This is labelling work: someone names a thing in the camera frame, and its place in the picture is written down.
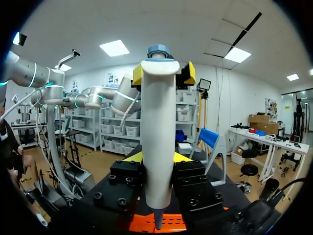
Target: wooden floor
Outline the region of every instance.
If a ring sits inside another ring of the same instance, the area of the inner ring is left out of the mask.
[[[101,153],[100,150],[93,151],[93,149],[84,147],[82,145],[78,145],[78,147],[79,147],[79,155],[81,156],[80,161],[81,161],[82,168],[86,169],[91,174],[93,174],[96,182],[99,182],[105,175],[107,175],[109,173],[110,166],[113,164],[113,162],[115,160],[123,159],[125,157],[124,155],[119,155],[119,154],[114,154],[114,153],[109,153],[109,152]],[[280,160],[281,154],[283,152],[284,152],[283,150],[278,150],[278,153],[276,155],[277,161]],[[26,149],[25,154],[32,155],[35,158],[35,160],[37,162],[38,170],[41,169],[43,172],[49,170],[45,160],[42,157],[42,153],[41,153],[40,148],[34,147],[31,149]],[[261,162],[265,162],[266,155],[258,156],[257,159]],[[312,149],[310,149],[310,151],[309,151],[309,153],[305,159],[303,169],[300,173],[300,177],[305,177],[305,175],[309,169],[309,165],[311,163],[311,160],[312,160]],[[220,167],[222,166],[221,160],[215,160],[215,162]],[[255,162],[251,162],[251,163],[255,164],[256,166],[259,167],[259,173],[260,173],[262,170],[262,167]],[[282,164],[280,166],[282,168],[284,168],[285,166],[290,166],[290,164],[287,163],[287,164]],[[285,178],[283,178],[283,177],[281,177],[282,170],[280,170],[279,167],[278,167],[278,170],[276,171],[276,173],[274,175],[274,178],[279,181],[280,186],[284,186],[285,184],[287,184],[288,182],[293,180],[297,171],[293,172],[292,169],[289,169],[289,171],[286,173]],[[237,164],[231,162],[230,157],[227,158],[227,175],[230,177],[230,179],[232,181],[237,182],[237,181],[241,181],[241,180],[246,179],[245,176],[240,177],[240,175],[241,175],[240,168],[241,168],[240,165],[237,165]],[[45,174],[44,178],[52,184],[51,179],[49,179],[48,176],[49,176],[49,174]],[[27,171],[26,175],[24,175],[25,179],[29,179],[31,177],[32,177],[32,175],[31,175],[30,171]],[[264,188],[264,184],[262,185],[261,183],[258,182],[258,176],[249,177],[248,182],[252,185],[253,189],[252,189],[252,192],[249,194],[246,194],[246,196],[251,202],[253,202],[259,198],[259,195]],[[24,188],[33,189],[34,188],[33,183],[34,183],[34,180],[30,179],[30,180],[22,183],[22,186]],[[295,187],[293,188],[293,190],[291,191],[291,193],[289,195],[290,199],[293,199],[295,197],[295,195],[297,194],[300,187],[301,187],[301,183],[298,183],[297,185],[295,185]],[[289,200],[281,201],[276,206],[276,209],[280,212],[284,212],[288,208],[290,203],[291,202]]]

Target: white cable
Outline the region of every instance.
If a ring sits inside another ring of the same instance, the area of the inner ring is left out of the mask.
[[[124,116],[122,118],[121,121],[121,125],[120,125],[120,130],[122,131],[126,122],[126,118],[127,115],[129,113],[129,111],[131,110],[131,108],[133,107],[133,105],[136,103],[136,101],[139,99],[141,92],[138,92],[138,94],[136,95],[135,99],[132,101],[132,103],[130,104],[130,106],[128,107],[128,109],[126,110],[126,112],[124,113]]]
[[[59,183],[60,183],[61,185],[63,185],[63,187],[64,187],[67,191],[69,191],[70,194],[72,194],[75,198],[77,198],[77,196],[75,196],[75,194],[72,193],[72,191],[69,190],[69,189],[62,183],[62,181],[59,179],[59,177],[57,176],[57,174],[54,172],[54,170],[53,170],[53,168],[52,168],[52,166],[51,166],[49,160],[48,160],[47,157],[45,156],[44,150],[42,149],[42,142],[41,142],[41,138],[40,138],[40,135],[39,135],[39,128],[38,128],[38,123],[37,123],[37,122],[36,122],[36,128],[37,128],[37,135],[38,135],[38,140],[39,140],[40,149],[41,149],[41,151],[42,151],[42,154],[43,154],[43,157],[44,157],[45,161],[47,162],[47,164],[48,164],[49,167],[50,167],[51,172],[52,172],[53,175],[57,178],[57,180],[59,181]]]
[[[4,120],[4,118],[12,112],[13,109],[15,109],[17,106],[19,106],[21,103],[23,103],[25,100],[27,100],[29,97],[31,97],[32,94],[34,94],[37,90],[33,90],[31,93],[29,93],[27,96],[25,96],[23,99],[21,99],[19,102],[14,104],[11,108],[8,109],[1,117],[0,117],[0,122]]]

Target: person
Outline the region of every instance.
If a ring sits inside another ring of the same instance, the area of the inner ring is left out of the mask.
[[[5,113],[5,103],[0,108],[0,116]],[[17,142],[14,133],[6,120],[0,123],[0,157],[11,176],[19,181],[22,174],[30,168],[35,181],[39,180],[36,162],[31,155],[25,155],[23,147]]]

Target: white storage bin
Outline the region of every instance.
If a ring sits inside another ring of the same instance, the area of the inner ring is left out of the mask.
[[[73,127],[74,128],[84,128],[85,120],[73,119]]]
[[[140,118],[140,112],[133,113],[128,118],[129,119],[139,119]]]
[[[123,118],[123,116],[120,116],[118,114],[114,114],[114,116],[117,117],[117,118]]]
[[[85,108],[78,108],[73,110],[75,115],[85,115]]]
[[[139,135],[139,127],[126,126],[126,135],[127,136],[138,136]]]
[[[124,144],[123,143],[120,143],[119,141],[113,141],[114,143],[114,148],[116,151],[119,151],[121,153],[124,153]]]
[[[89,143],[89,142],[91,142],[92,139],[93,139],[92,134],[81,134],[80,137],[81,137],[81,139],[82,139],[82,142],[84,142],[84,143]]]
[[[101,132],[102,132],[102,134],[112,134],[113,133],[113,126],[103,124],[101,126]]]
[[[103,142],[104,142],[104,146],[105,146],[106,148],[114,149],[114,143],[113,143],[112,140],[106,140],[106,139],[104,139]]]
[[[177,110],[177,121],[191,121],[192,111]]]
[[[132,147],[127,147],[127,146],[123,146],[123,149],[124,149],[124,154],[125,154],[125,155],[128,155],[128,154],[130,154],[130,153],[132,152],[132,150],[133,150],[134,148],[132,148]]]
[[[108,117],[108,118],[111,118],[111,117],[114,117],[114,112],[112,109],[105,109],[104,110],[104,116],[105,117]]]
[[[231,161],[238,165],[243,165],[245,163],[245,159],[234,152],[231,152]]]
[[[176,92],[176,102],[180,102],[181,92]]]
[[[92,117],[93,116],[93,111],[95,111],[95,110],[94,109],[86,109],[85,110],[85,113],[86,113],[85,115],[89,116],[89,117]]]
[[[121,129],[120,126],[113,126],[114,134],[119,136],[125,135],[126,134],[125,127],[122,129],[122,131],[120,131],[120,129]]]
[[[195,93],[194,92],[183,92],[182,99],[184,102],[187,103],[194,103],[195,102]]]
[[[81,134],[76,134],[76,136],[75,136],[76,141],[81,141],[82,140],[82,138],[80,136],[81,136]]]

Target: orange part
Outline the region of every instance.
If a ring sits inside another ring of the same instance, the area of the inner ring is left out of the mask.
[[[155,229],[153,214],[147,216],[135,214],[129,227],[129,231],[156,234],[181,232],[185,230],[186,226],[181,214],[164,214],[162,228],[160,230]]]

